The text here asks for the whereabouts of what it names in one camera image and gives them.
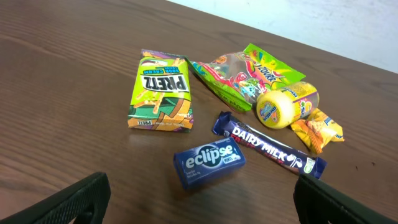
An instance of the purple chocolate wrapper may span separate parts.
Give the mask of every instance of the purple chocolate wrapper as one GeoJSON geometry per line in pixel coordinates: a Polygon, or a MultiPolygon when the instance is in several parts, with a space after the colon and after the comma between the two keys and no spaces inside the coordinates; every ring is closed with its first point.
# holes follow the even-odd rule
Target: purple chocolate wrapper
{"type": "Polygon", "coordinates": [[[319,179],[327,165],[319,157],[310,157],[240,122],[231,112],[220,113],[213,132],[225,137],[231,136],[237,143],[257,150],[296,174],[310,174],[319,179]]]}

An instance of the wooden table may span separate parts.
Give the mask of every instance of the wooden table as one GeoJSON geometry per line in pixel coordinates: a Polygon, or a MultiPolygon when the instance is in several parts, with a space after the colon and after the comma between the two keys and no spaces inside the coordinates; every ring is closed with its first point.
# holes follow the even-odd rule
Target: wooden table
{"type": "MultiPolygon", "coordinates": [[[[322,180],[398,220],[397,74],[156,0],[0,1],[0,218],[101,170],[104,223],[298,223],[297,176],[246,147],[240,171],[184,192],[173,154],[219,139],[211,127],[229,110],[192,74],[190,134],[127,128],[141,48],[210,62],[250,42],[306,74],[342,125],[322,180]]],[[[291,130],[235,115],[307,152],[291,130]]]]}

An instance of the pretz snack box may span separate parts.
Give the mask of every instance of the pretz snack box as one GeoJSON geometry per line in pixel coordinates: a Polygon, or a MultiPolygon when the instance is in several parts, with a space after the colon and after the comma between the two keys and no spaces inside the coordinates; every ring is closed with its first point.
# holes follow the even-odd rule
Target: pretz snack box
{"type": "Polygon", "coordinates": [[[189,132],[193,116],[184,56],[142,49],[141,57],[129,128],[189,132]]]}

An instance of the yellow wrapper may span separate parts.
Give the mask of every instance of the yellow wrapper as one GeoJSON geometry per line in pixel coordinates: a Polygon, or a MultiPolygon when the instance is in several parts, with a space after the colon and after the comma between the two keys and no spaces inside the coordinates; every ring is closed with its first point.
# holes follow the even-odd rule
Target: yellow wrapper
{"type": "Polygon", "coordinates": [[[300,119],[290,126],[316,154],[321,153],[330,141],[344,141],[343,128],[319,109],[315,109],[307,120],[300,119]]]}

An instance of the white wall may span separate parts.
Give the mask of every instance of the white wall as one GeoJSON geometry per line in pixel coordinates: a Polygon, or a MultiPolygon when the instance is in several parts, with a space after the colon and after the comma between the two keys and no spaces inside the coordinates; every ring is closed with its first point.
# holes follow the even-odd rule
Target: white wall
{"type": "Polygon", "coordinates": [[[398,73],[398,0],[169,1],[398,73]]]}

